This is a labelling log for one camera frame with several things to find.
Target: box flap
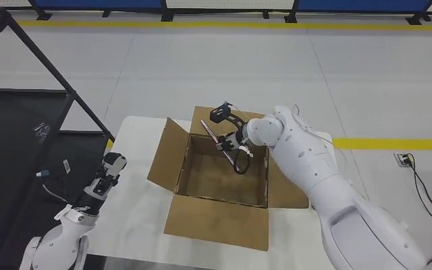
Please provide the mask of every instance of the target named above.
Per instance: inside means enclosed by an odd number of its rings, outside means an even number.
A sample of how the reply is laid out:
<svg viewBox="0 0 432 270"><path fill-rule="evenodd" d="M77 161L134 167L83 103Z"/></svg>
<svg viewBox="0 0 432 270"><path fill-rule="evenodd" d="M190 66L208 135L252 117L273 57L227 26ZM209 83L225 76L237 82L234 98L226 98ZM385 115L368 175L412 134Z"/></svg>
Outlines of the box flap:
<svg viewBox="0 0 432 270"><path fill-rule="evenodd" d="M196 106L194 110L194 115L192 117L192 125L190 126L191 134L200 134L200 135L208 135L203 126L200 123L200 120L204 120L207 125L209 125L210 129L215 133L216 136L220 136L222 134L227 134L229 132L236 131L237 128L235 125L231 124L228 121L222 121L219 124L213 123L210 120L210 112L214 108L210 107L199 107ZM233 114L237 115L243 121L247 122L248 119L243 115L241 111L232 111ZM244 112L250 119L252 118L263 118L264 115L260 113L249 113L247 111Z"/></svg>
<svg viewBox="0 0 432 270"><path fill-rule="evenodd" d="M306 194L281 172L269 157L269 208L308 208Z"/></svg>
<svg viewBox="0 0 432 270"><path fill-rule="evenodd" d="M267 209L174 195L165 234L269 249Z"/></svg>
<svg viewBox="0 0 432 270"><path fill-rule="evenodd" d="M163 188L174 191L188 140L189 133L171 118L167 118L147 179Z"/></svg>

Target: blue wall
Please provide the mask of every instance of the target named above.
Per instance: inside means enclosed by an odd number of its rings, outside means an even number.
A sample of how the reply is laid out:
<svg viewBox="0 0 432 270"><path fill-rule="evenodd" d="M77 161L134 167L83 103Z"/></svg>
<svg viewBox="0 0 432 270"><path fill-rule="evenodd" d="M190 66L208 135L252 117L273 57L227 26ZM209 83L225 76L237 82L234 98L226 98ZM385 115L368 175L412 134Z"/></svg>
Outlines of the blue wall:
<svg viewBox="0 0 432 270"><path fill-rule="evenodd" d="M160 0L36 0L43 7L161 7ZM300 9L419 11L427 0L300 0Z"/></svg>
<svg viewBox="0 0 432 270"><path fill-rule="evenodd" d="M427 2L427 0L300 0L299 9L419 11Z"/></svg>

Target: floor outlet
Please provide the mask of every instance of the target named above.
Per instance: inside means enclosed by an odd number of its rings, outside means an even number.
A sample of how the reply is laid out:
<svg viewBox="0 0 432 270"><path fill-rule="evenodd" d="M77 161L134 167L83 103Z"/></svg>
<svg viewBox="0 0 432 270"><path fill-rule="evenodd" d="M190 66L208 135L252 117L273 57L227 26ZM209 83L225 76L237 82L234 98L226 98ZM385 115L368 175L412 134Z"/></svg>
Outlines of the floor outlet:
<svg viewBox="0 0 432 270"><path fill-rule="evenodd" d="M406 155L406 153L394 153L394 157L396 158L399 167L410 167L409 164L407 164L407 162L405 161L406 158L402 157L404 155Z"/></svg>

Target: white cable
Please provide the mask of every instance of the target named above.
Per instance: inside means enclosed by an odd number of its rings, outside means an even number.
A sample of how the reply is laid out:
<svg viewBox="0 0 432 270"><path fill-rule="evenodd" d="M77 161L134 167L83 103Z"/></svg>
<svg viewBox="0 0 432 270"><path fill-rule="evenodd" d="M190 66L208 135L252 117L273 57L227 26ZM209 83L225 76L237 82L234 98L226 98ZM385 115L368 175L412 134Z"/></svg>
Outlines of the white cable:
<svg viewBox="0 0 432 270"><path fill-rule="evenodd" d="M42 185L42 187L45 189L46 192L48 192L50 195L53 195L55 198L59 198L60 200L62 200L65 203L69 203L65 198L60 197L59 195L56 195L54 193L52 193L45 184Z"/></svg>
<svg viewBox="0 0 432 270"><path fill-rule="evenodd" d="M237 108L237 106L233 105L231 102L228 102L228 101L225 101L225 102L231 104L231 106L234 107L234 108L236 108L237 111L239 111L240 113L242 113L244 115L244 117L247 118L247 120L250 120L250 118L242 110L240 110L239 108Z"/></svg>
<svg viewBox="0 0 432 270"><path fill-rule="evenodd" d="M294 107L297 108L297 115L300 115L300 108L299 108L299 106L298 106L297 104L294 104ZM317 135L317 134L311 132L311 131L308 129L307 126L303 126L303 125L302 125L302 124L297 120L296 116L295 116L294 113L293 113L293 110L291 110L291 116L294 118L294 121L296 121L296 123L297 123L301 128L304 128L304 131L305 131L305 132L309 133L310 135L312 135L312 136L314 136L314 137L320 138L321 140L324 140L324 141L328 142L329 144L333 145L333 147L336 148L336 149L337 149L337 150L342 154L342 156L344 157L344 161L345 161L345 163L344 163L344 176L346 176L346 171L347 171L347 166L348 166L348 160L346 159L345 154L342 152L342 150L340 150L339 147L337 147L336 145L334 145L334 143L331 142L331 141L329 141L328 139L323 138L323 137L321 137L320 135Z"/></svg>

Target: yellow stripe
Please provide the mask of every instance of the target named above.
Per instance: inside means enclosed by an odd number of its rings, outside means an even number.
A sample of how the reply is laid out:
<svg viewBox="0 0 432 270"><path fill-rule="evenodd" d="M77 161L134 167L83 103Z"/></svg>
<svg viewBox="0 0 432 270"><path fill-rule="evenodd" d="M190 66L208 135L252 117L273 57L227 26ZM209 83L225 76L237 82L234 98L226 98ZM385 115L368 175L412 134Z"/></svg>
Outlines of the yellow stripe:
<svg viewBox="0 0 432 270"><path fill-rule="evenodd" d="M432 31L432 26L374 25L374 24L283 24L265 22L108 22L108 21L36 21L18 20L21 26L49 27L108 27L108 28L272 28L322 30L390 30Z"/></svg>
<svg viewBox="0 0 432 270"><path fill-rule="evenodd" d="M334 138L333 143L340 149L432 151L432 140L425 139ZM107 148L111 147L113 142L109 140Z"/></svg>
<svg viewBox="0 0 432 270"><path fill-rule="evenodd" d="M112 140L108 140L107 148L112 148L113 145L114 145L113 141Z"/></svg>

